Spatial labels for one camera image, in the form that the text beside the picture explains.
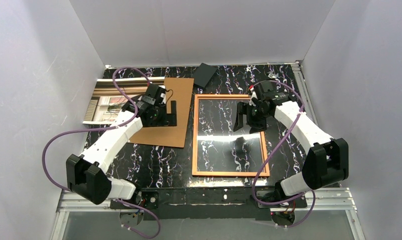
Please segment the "brown cardboard backing board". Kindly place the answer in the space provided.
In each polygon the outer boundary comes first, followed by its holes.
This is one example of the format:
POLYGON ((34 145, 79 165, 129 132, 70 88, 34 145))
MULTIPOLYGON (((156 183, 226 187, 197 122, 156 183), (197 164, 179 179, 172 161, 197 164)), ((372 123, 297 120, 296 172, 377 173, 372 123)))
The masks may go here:
POLYGON ((193 78, 167 77, 163 85, 168 91, 156 116, 142 120, 145 126, 129 141, 132 144, 183 148, 188 129, 190 106, 194 86, 193 78))

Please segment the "printed photo of window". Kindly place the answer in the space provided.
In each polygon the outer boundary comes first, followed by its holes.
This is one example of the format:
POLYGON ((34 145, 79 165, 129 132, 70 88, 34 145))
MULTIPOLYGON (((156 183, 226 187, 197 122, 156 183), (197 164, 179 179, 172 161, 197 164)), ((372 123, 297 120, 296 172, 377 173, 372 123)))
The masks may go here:
MULTIPOLYGON (((144 77, 120 78, 116 80, 120 89, 138 104, 148 88, 144 77)), ((83 123, 97 125, 116 120, 128 98, 114 86, 112 79, 98 79, 89 101, 83 123)))

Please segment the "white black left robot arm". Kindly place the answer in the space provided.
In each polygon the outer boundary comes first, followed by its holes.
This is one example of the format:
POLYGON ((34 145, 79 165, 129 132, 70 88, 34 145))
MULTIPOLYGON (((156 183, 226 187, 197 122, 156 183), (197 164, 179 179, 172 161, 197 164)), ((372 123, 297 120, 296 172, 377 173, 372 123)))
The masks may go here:
POLYGON ((71 154, 66 160, 68 189, 99 205, 105 200, 130 200, 138 189, 125 179, 109 178, 107 171, 119 151, 142 128, 177 126, 177 103, 171 101, 167 112, 166 94, 163 85, 150 83, 141 95, 127 101, 98 140, 80 155, 71 154))

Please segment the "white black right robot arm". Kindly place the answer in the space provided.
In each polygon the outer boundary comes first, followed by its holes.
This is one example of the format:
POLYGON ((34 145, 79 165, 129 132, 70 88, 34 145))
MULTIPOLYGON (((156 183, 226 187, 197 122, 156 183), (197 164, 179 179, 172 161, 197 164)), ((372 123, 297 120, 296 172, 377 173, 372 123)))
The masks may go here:
POLYGON ((317 190, 349 177, 349 145, 343 138, 334 138, 321 130, 298 105, 299 95, 289 95, 274 88, 274 80, 264 80, 250 86, 249 102, 237 104, 233 131, 244 125, 250 133, 267 129, 267 119, 274 118, 287 128, 307 156, 301 172, 278 181, 274 187, 277 201, 290 199, 306 191, 317 190))

